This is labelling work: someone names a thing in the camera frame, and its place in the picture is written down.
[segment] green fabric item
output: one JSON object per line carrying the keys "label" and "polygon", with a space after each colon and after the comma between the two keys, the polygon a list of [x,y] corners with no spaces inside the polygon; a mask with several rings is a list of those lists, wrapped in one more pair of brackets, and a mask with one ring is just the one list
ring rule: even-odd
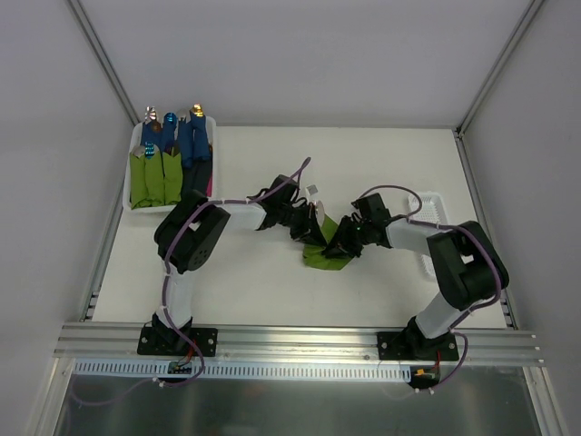
{"label": "green fabric item", "polygon": [[[338,227],[337,223],[331,220],[328,215],[325,215],[325,221],[323,221],[320,230],[327,240],[327,243],[330,242]],[[342,270],[347,263],[351,262],[351,259],[327,259],[321,254],[324,248],[305,245],[305,248],[302,250],[304,264],[310,268],[317,268],[318,270],[338,271]]]}
{"label": "green fabric item", "polygon": [[165,186],[165,204],[177,204],[182,197],[182,154],[171,156],[163,153],[163,184]]}
{"label": "green fabric item", "polygon": [[137,157],[129,154],[129,169],[131,171],[131,208],[151,206],[147,198],[145,186],[145,156]]}
{"label": "green fabric item", "polygon": [[151,206],[163,206],[165,204],[165,189],[163,187],[162,154],[156,148],[155,154],[145,158],[145,186],[147,186],[148,200]]}

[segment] white plastic basket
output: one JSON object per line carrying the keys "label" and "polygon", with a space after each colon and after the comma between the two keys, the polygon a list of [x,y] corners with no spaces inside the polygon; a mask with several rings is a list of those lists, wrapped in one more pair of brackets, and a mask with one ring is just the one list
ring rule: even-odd
{"label": "white plastic basket", "polygon": [[[142,140],[143,124],[139,123],[133,128],[131,135],[131,142],[129,143],[129,152]],[[206,130],[208,132],[208,141],[212,144],[212,198],[216,198],[218,193],[216,190],[216,180],[218,179],[218,154],[219,147],[216,134],[216,120],[211,116],[206,115]],[[128,213],[168,213],[175,205],[158,206],[158,207],[140,207],[137,209],[131,208],[131,168],[129,166],[129,155],[127,156],[127,167],[125,168],[125,181],[123,183],[123,208]]]}
{"label": "white plastic basket", "polygon": [[[448,214],[444,199],[439,193],[417,193],[421,198],[421,211],[412,216],[412,219],[418,221],[427,221],[428,223],[448,224]],[[418,200],[413,195],[408,197],[409,210],[415,211],[418,208]],[[436,280],[436,271],[434,263],[429,256],[418,254],[419,262],[431,280]]]}

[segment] glass panel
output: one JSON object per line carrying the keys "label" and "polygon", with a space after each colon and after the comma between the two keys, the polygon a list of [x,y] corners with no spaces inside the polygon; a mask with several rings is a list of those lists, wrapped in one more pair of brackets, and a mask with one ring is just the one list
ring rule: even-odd
{"label": "glass panel", "polygon": [[[80,376],[86,401],[113,398],[138,379]],[[434,395],[377,382],[199,380],[146,383],[114,405],[67,399],[57,435],[536,435],[520,369],[465,368]]]}

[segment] purple cable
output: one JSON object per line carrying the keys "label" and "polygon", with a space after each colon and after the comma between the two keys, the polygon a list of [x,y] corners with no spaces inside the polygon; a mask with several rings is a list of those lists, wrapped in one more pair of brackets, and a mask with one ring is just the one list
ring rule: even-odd
{"label": "purple cable", "polygon": [[297,176],[297,185],[299,186],[300,189],[300,178],[302,177],[302,171],[299,173],[299,175]]}
{"label": "purple cable", "polygon": [[[257,197],[257,198],[254,198],[254,199],[251,199],[248,201],[247,200],[223,200],[223,201],[212,200],[212,201],[206,202],[206,203],[202,204],[202,206],[198,207],[192,213],[192,215],[190,215],[190,217],[185,221],[182,228],[175,235],[172,243],[170,244],[170,247],[168,248],[167,253],[165,254],[165,259],[163,261],[165,263],[165,271],[167,272],[167,274],[171,273],[170,259],[171,259],[172,254],[173,254],[173,250],[175,250],[176,245],[178,244],[178,242],[182,238],[183,234],[190,227],[190,224],[195,221],[195,219],[198,217],[198,215],[200,215],[200,213],[202,213],[206,207],[209,207],[211,204],[213,204],[213,205],[216,205],[216,204],[252,204],[252,203],[261,202],[262,200],[265,200],[265,199],[269,198],[271,195],[277,193],[280,189],[282,189],[284,187],[285,184],[290,182],[292,179],[294,179],[297,176],[300,176],[309,163],[310,163],[310,157],[306,158],[303,161],[300,168],[297,171],[295,171],[285,182],[279,184],[277,187],[268,191],[264,195],[261,195],[260,197]],[[203,374],[206,366],[205,366],[205,361],[204,361],[203,356],[202,356],[202,352],[200,351],[198,346],[190,338],[188,338],[185,334],[180,332],[180,329],[177,328],[177,326],[175,325],[175,323],[172,320],[172,317],[170,316],[169,311],[167,310],[167,288],[169,285],[169,281],[170,281],[170,276],[166,275],[165,279],[163,280],[163,288],[162,288],[162,305],[164,306],[163,307],[163,314],[165,315],[167,322],[170,324],[170,327],[172,327],[172,329],[178,334],[178,336],[180,336],[184,341],[186,341],[186,343],[188,343],[188,345],[190,345],[194,349],[196,354],[200,357],[200,364],[201,364],[200,369],[189,379],[186,379],[184,381],[178,381],[176,383],[165,383],[164,384],[164,385],[171,386],[171,387],[180,387],[180,386],[186,386],[186,385],[194,382],[198,377],[200,377]]]}
{"label": "purple cable", "polygon": [[71,386],[69,388],[69,395],[71,396],[71,398],[73,400],[75,400],[76,402],[78,402],[80,405],[86,406],[86,407],[101,407],[101,406],[108,406],[110,404],[115,404],[116,402],[123,400],[134,389],[138,388],[142,384],[145,384],[147,382],[151,382],[152,381],[152,379],[143,379],[143,380],[140,380],[137,383],[135,383],[131,388],[129,388],[127,391],[123,392],[121,395],[118,395],[118,396],[112,398],[111,400],[106,400],[106,401],[85,401],[85,400],[82,400],[81,398],[79,398],[77,396],[77,394],[74,392],[74,381],[75,380],[76,380],[76,375],[74,375],[71,378]]}
{"label": "purple cable", "polygon": [[457,232],[464,234],[477,248],[478,252],[480,253],[482,258],[484,259],[484,262],[487,263],[488,268],[490,268],[490,271],[492,272],[492,275],[494,276],[494,283],[495,283],[495,287],[496,287],[496,292],[495,292],[494,297],[491,300],[488,300],[487,302],[481,302],[479,304],[475,304],[474,306],[471,306],[470,308],[468,308],[467,311],[462,313],[462,315],[460,315],[460,317],[457,320],[455,320],[452,325],[450,325],[450,330],[453,329],[454,327],[456,327],[457,325],[459,325],[464,320],[466,320],[466,318],[473,311],[477,311],[478,309],[482,309],[484,307],[491,306],[495,302],[500,300],[500,294],[502,292],[502,282],[500,281],[500,274],[498,274],[497,267],[492,262],[492,258],[488,255],[485,248],[482,246],[482,244],[478,241],[478,239],[476,239],[476,237],[471,232],[466,230],[464,227],[460,227],[458,225],[435,224],[435,223],[428,223],[425,221],[417,221],[417,220],[408,220],[408,221],[412,224],[424,225],[427,227],[432,227],[435,229],[442,229],[442,230],[455,230]]}
{"label": "purple cable", "polygon": [[405,216],[408,219],[410,216],[413,216],[416,213],[418,213],[419,211],[421,211],[421,208],[424,205],[424,203],[421,201],[421,198],[419,197],[419,195],[415,191],[412,191],[411,189],[406,188],[405,186],[399,186],[397,184],[378,184],[377,186],[373,186],[372,188],[369,188],[366,192],[364,192],[362,195],[360,195],[359,198],[364,197],[368,193],[370,193],[372,191],[376,191],[378,189],[399,189],[400,191],[405,191],[406,193],[411,193],[414,197],[416,197],[416,200],[418,200],[418,209],[416,209],[415,211],[411,211],[410,213],[407,213]]}
{"label": "purple cable", "polygon": [[446,377],[444,377],[442,380],[440,380],[439,383],[432,388],[432,391],[439,389],[439,387],[442,384],[444,384],[445,382],[450,380],[452,378],[452,376],[456,372],[458,372],[458,370],[462,367],[462,365],[464,364],[464,361],[466,360],[466,356],[468,355],[468,337],[467,337],[467,335],[464,333],[460,333],[460,332],[452,332],[452,334],[454,334],[454,336],[459,336],[464,340],[464,350],[462,351],[462,356],[460,356],[460,360],[458,361],[458,364],[454,367],[454,369],[452,371],[450,371],[450,373]]}
{"label": "purple cable", "polygon": [[[277,187],[275,187],[274,189],[268,191],[267,193],[261,195],[260,197],[257,197],[257,198],[251,199],[251,200],[224,200],[224,201],[211,200],[211,201],[208,201],[208,202],[202,204],[200,207],[198,207],[192,213],[192,215],[190,215],[190,217],[183,224],[182,228],[178,231],[178,233],[173,238],[173,241],[170,244],[170,247],[168,248],[167,253],[165,254],[165,258],[163,259],[163,262],[165,264],[165,271],[168,274],[168,275],[165,276],[165,279],[163,279],[163,288],[162,288],[163,314],[165,315],[165,318],[167,319],[167,322],[170,324],[170,326],[172,327],[172,329],[178,334],[178,336],[180,336],[184,341],[186,341],[186,343],[188,343],[188,345],[190,345],[193,348],[193,350],[196,352],[196,354],[198,355],[198,357],[200,357],[201,367],[189,379],[186,379],[184,381],[178,381],[176,383],[168,383],[166,381],[163,381],[162,382],[163,383],[162,386],[169,386],[169,387],[177,388],[177,387],[180,387],[180,386],[188,385],[188,384],[192,383],[193,381],[195,381],[198,377],[200,377],[203,374],[203,372],[205,371],[205,369],[206,369],[206,363],[205,363],[205,361],[203,359],[202,352],[200,351],[200,349],[198,348],[198,346],[190,338],[188,338],[185,334],[183,334],[182,332],[180,332],[180,329],[177,328],[177,326],[175,325],[175,323],[172,320],[172,317],[170,316],[170,313],[167,310],[167,288],[168,288],[169,281],[170,281],[169,274],[171,273],[170,259],[171,259],[172,254],[173,254],[173,250],[175,250],[175,247],[178,244],[178,242],[180,241],[180,239],[182,238],[183,234],[190,227],[190,224],[193,223],[194,220],[198,217],[198,215],[200,215],[200,213],[202,213],[203,210],[206,207],[209,207],[211,204],[252,204],[252,203],[261,202],[262,200],[265,200],[265,199],[269,198],[271,195],[277,193],[280,189],[282,189],[282,187],[285,184],[287,184],[288,182],[290,182],[295,177],[297,177],[297,176],[300,177],[300,175],[302,174],[302,172],[304,171],[304,169],[307,167],[307,165],[309,165],[309,163],[310,163],[310,157],[307,157],[302,162],[302,165],[300,166],[300,168],[297,171],[295,171],[286,181],[284,181],[283,183],[279,184]],[[145,383],[151,382],[151,381],[152,381],[152,379],[143,379],[141,381],[138,381],[131,388],[129,388],[127,391],[123,392],[121,395],[119,395],[119,396],[117,396],[117,397],[115,397],[115,398],[113,398],[111,400],[107,400],[107,401],[85,401],[85,400],[80,399],[76,395],[76,393],[74,393],[74,389],[73,389],[73,387],[74,387],[74,379],[72,379],[71,380],[70,395],[71,395],[71,398],[73,400],[75,400],[76,402],[78,402],[79,404],[81,404],[83,406],[89,406],[89,407],[107,406],[107,405],[110,405],[110,404],[115,404],[116,402],[124,399],[134,389],[136,389],[137,387],[141,386],[142,384],[145,384]]]}
{"label": "purple cable", "polygon": [[[479,304],[475,304],[474,306],[469,307],[464,313],[462,313],[457,320],[455,320],[452,325],[450,325],[450,331],[452,331],[452,329],[454,329],[456,326],[458,326],[461,322],[463,322],[464,320],[466,320],[466,318],[473,312],[473,311],[477,311],[478,309],[482,309],[484,307],[488,307],[493,305],[494,303],[496,303],[499,299],[500,299],[500,295],[502,292],[502,282],[500,281],[500,274],[498,273],[497,267],[495,266],[495,264],[492,262],[492,259],[490,258],[490,256],[488,255],[486,249],[482,246],[482,244],[478,241],[478,239],[476,239],[476,237],[468,230],[466,230],[464,227],[460,227],[458,225],[447,225],[447,224],[437,224],[437,223],[428,223],[426,221],[418,221],[418,220],[412,220],[410,219],[411,216],[415,215],[416,213],[418,213],[419,211],[421,211],[421,208],[423,206],[423,202],[421,201],[421,198],[419,197],[419,195],[412,191],[409,188],[406,188],[404,186],[399,186],[396,184],[380,184],[378,186],[373,186],[372,188],[369,188],[366,192],[364,192],[362,195],[359,196],[359,198],[364,197],[365,195],[367,195],[368,193],[375,191],[379,188],[387,188],[387,189],[399,189],[401,191],[405,191],[407,193],[412,194],[414,197],[416,197],[416,199],[418,200],[418,209],[416,209],[415,211],[412,211],[408,214],[406,214],[406,219],[408,220],[408,223],[412,223],[415,225],[424,225],[427,227],[432,227],[435,229],[441,229],[441,230],[455,230],[457,232],[460,232],[462,234],[464,234],[473,244],[474,246],[477,248],[478,252],[480,253],[480,255],[482,256],[482,258],[484,259],[484,262],[486,262],[488,268],[490,268],[490,271],[492,272],[492,275],[494,276],[494,283],[495,283],[495,287],[496,287],[496,291],[495,291],[495,295],[492,299],[486,301],[486,302],[481,302]],[[462,339],[464,339],[464,351],[462,352],[462,356],[460,357],[460,360],[458,361],[458,364],[454,367],[454,369],[450,372],[450,374],[448,374],[437,386],[440,386],[441,384],[443,384],[444,382],[446,382],[447,380],[450,379],[450,377],[452,377],[464,364],[464,361],[466,360],[466,356],[468,354],[468,337],[466,336],[466,334],[464,333],[460,333],[460,332],[452,332],[454,335],[456,336],[460,336]]]}

